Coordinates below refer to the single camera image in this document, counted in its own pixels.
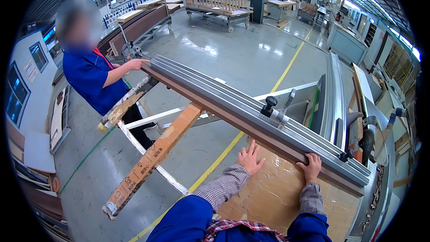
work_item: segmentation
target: sliding table saw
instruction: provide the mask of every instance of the sliding table saw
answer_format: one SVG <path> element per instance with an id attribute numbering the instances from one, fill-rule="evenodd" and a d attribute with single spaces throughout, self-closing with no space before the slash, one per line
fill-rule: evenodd
<path id="1" fill-rule="evenodd" d="M 115 219 L 145 179 L 155 170 L 184 196 L 191 194 L 191 191 L 175 180 L 159 164 L 189 127 L 222 119 L 290 162 L 306 163 L 305 153 L 313 152 L 320 156 L 321 177 L 360 198 L 360 206 L 348 234 L 363 237 L 372 231 L 370 235 L 373 235 L 376 227 L 381 224 L 383 211 L 387 208 L 387 200 L 390 200 L 392 161 L 379 180 L 381 202 L 373 208 L 375 216 L 366 218 L 370 206 L 369 196 L 374 193 L 374 186 L 378 181 L 378 164 L 367 161 L 363 165 L 354 158 L 340 159 L 345 153 L 347 141 L 347 110 L 341 62 L 336 54 L 329 51 L 327 73 L 319 81 L 258 97 L 250 97 L 226 85 L 222 80 L 213 79 L 163 56 L 157 55 L 151 58 L 141 54 L 141 57 L 150 60 L 150 63 L 142 66 L 142 70 L 148 76 L 105 115 L 99 126 L 100 130 L 106 131 L 113 125 L 117 125 L 143 155 L 142 160 L 136 164 L 103 206 L 104 213 L 111 220 Z M 126 110 L 158 82 L 185 96 L 192 103 L 127 125 L 123 124 L 121 117 Z M 387 119 L 374 106 L 373 100 L 370 100 L 372 98 L 368 99 L 365 95 L 367 81 L 359 85 L 364 87 L 360 90 L 364 92 L 362 97 L 365 101 L 364 114 L 376 116 L 382 125 L 387 125 Z M 302 122 L 306 122 L 310 102 L 312 119 L 307 121 L 307 126 L 304 126 Z M 143 149 L 129 131 L 148 122 L 158 122 L 178 114 L 179 116 L 172 123 L 158 123 L 157 129 L 162 136 L 148 151 Z M 373 125 L 369 125 L 368 128 L 375 131 Z M 389 152 L 389 156 L 394 153 L 392 135 L 386 140 L 384 149 Z M 358 233 L 357 230 L 361 228 L 364 220 L 368 222 L 368 228 L 366 232 Z"/>

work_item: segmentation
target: metal rail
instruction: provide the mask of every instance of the metal rail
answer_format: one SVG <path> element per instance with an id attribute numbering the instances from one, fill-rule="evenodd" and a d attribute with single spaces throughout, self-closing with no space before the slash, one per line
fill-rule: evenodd
<path id="1" fill-rule="evenodd" d="M 368 169 L 353 161 L 347 163 L 340 161 L 338 155 L 342 153 L 342 150 L 302 124 L 288 119 L 286 127 L 279 131 L 277 129 L 279 122 L 262 115 L 260 111 L 263 104 L 252 97 L 163 56 L 155 56 L 150 64 L 151 67 L 182 84 L 187 84 L 193 90 L 210 95 L 223 106 L 236 110 L 246 119 L 271 132 L 284 142 L 290 143 L 304 152 L 315 152 L 322 158 L 323 163 L 345 176 L 349 181 L 361 186 L 368 184 L 370 174 Z"/>

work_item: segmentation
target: gray epoxy floor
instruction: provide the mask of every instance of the gray epoxy floor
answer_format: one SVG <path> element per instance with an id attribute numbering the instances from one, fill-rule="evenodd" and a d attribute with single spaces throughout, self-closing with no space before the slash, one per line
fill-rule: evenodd
<path id="1" fill-rule="evenodd" d="M 153 43 L 144 47 L 149 55 L 160 54 L 192 67 L 251 96 L 271 91 L 296 54 L 302 40 L 268 25 L 243 24 L 228 33 L 225 24 L 194 15 L 188 19 L 184 10 L 172 15 L 172 30 L 158 32 Z M 304 39 L 310 26 L 293 21 L 290 32 Z M 307 38 L 317 45 L 319 32 Z M 326 53 L 305 42 L 278 90 L 317 81 L 326 72 Z M 136 85 L 146 74 L 132 71 L 125 79 Z M 153 112 L 184 106 L 189 101 L 162 84 L 146 96 Z M 76 91 L 71 92 L 72 131 L 54 155 L 64 216 L 76 241 L 128 241 L 141 233 L 179 197 L 160 175 L 154 173 L 110 222 L 101 211 L 111 193 L 140 158 L 140 154 L 115 128 L 101 134 L 96 126 L 99 114 Z M 168 155 L 162 166 L 186 187 L 212 165 L 239 134 L 224 121 L 191 128 Z M 155 129 L 147 135 L 156 139 Z M 223 168 L 234 164 L 239 149 L 246 145 L 246 135 L 232 148 L 205 181 Z M 144 241 L 149 232 L 139 241 Z"/>

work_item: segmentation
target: worker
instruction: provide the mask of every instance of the worker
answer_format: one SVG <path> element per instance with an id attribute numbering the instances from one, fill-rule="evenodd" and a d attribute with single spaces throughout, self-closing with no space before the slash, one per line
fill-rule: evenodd
<path id="1" fill-rule="evenodd" d="M 66 0 L 56 19 L 56 35 L 64 52 L 63 72 L 67 81 L 100 115 L 104 116 L 129 90 L 122 76 L 140 70 L 148 60 L 132 59 L 123 65 L 112 64 L 96 47 L 101 35 L 100 10 L 91 0 Z M 125 124 L 142 119 L 134 104 L 124 115 Z M 143 148 L 154 143 L 144 130 L 152 122 L 130 130 Z"/>
<path id="2" fill-rule="evenodd" d="M 312 241 L 329 242 L 324 198 L 317 183 L 321 159 L 314 153 L 306 154 L 309 165 L 296 163 L 304 172 L 306 186 L 300 195 L 300 214 L 288 228 L 287 237 L 262 223 L 249 220 L 212 220 L 213 213 L 245 186 L 265 162 L 257 162 L 259 145 L 252 140 L 248 151 L 242 148 L 237 162 L 213 181 L 197 188 L 192 195 L 182 198 L 166 213 L 149 235 L 147 242 L 164 241 Z"/>

